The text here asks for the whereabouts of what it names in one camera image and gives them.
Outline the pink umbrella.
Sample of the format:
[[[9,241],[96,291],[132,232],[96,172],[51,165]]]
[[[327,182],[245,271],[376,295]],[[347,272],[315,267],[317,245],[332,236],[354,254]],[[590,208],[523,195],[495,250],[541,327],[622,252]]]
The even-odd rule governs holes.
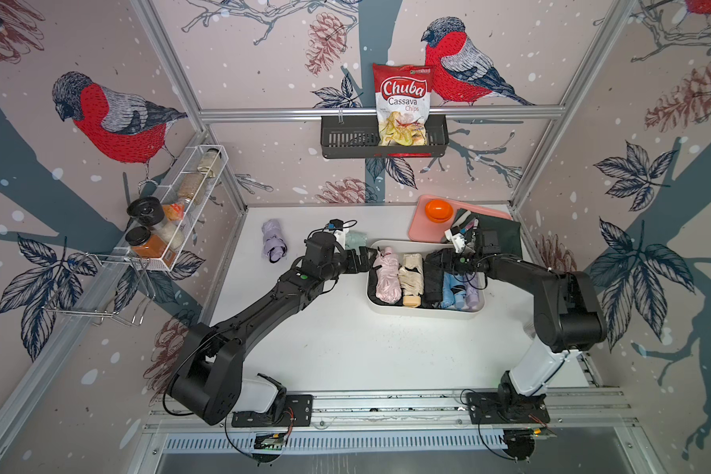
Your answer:
[[[400,265],[392,247],[385,247],[377,253],[374,268],[376,298],[386,304],[397,303],[402,297],[398,276]]]

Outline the beige umbrella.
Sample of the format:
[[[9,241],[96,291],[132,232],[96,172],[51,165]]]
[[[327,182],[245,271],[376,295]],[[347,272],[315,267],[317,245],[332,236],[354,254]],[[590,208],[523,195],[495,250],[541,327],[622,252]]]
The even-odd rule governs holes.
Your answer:
[[[404,254],[403,264],[398,271],[402,288],[402,304],[409,308],[418,308],[424,294],[424,260],[418,253]]]

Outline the light blue umbrella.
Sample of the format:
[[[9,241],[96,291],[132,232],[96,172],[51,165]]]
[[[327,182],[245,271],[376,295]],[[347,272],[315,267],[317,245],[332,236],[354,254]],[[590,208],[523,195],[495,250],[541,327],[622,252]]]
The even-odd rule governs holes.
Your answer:
[[[440,308],[462,310],[466,306],[466,286],[458,276],[444,273]]]

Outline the black umbrella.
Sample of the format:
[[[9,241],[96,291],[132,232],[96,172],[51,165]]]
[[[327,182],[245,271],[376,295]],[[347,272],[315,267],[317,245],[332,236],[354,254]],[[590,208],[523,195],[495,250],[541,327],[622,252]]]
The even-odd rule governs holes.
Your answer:
[[[442,268],[426,264],[424,266],[424,291],[422,308],[437,309],[444,300],[444,271]]]

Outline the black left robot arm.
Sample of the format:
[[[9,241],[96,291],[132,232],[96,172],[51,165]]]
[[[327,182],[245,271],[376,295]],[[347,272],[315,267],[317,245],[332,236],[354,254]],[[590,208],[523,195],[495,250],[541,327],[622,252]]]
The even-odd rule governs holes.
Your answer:
[[[201,323],[189,329],[165,394],[209,426],[218,424],[240,399],[246,355],[284,320],[325,294],[327,282],[369,272],[376,254],[365,246],[347,250],[334,233],[314,231],[305,240],[305,255],[264,296],[214,326]]]

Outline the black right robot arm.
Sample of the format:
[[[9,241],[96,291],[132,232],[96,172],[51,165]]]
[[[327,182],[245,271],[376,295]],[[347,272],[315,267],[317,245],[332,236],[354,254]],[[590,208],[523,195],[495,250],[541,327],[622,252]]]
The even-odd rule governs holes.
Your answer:
[[[468,306],[468,290],[482,290],[473,282],[478,275],[510,284],[533,297],[534,336],[521,361],[502,376],[498,388],[501,399],[513,402],[543,396],[567,361],[608,338],[608,324],[587,274],[529,263],[520,254],[508,252],[499,232],[492,229],[474,231],[471,247],[466,246],[461,233],[448,240],[452,248],[436,250],[424,258],[424,305]]]

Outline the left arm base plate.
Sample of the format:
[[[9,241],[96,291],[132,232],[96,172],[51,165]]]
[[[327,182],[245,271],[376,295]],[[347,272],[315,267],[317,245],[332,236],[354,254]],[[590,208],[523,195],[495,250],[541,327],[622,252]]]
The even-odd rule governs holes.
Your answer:
[[[314,397],[292,394],[276,397],[264,413],[236,412],[231,417],[232,428],[289,428],[309,427]]]

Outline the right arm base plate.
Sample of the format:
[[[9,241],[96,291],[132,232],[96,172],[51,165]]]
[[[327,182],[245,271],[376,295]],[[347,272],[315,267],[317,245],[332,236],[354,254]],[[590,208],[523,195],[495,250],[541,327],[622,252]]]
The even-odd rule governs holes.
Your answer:
[[[466,391],[461,395],[461,402],[474,425],[548,425],[551,422],[544,395],[515,395],[506,401],[497,392]]]

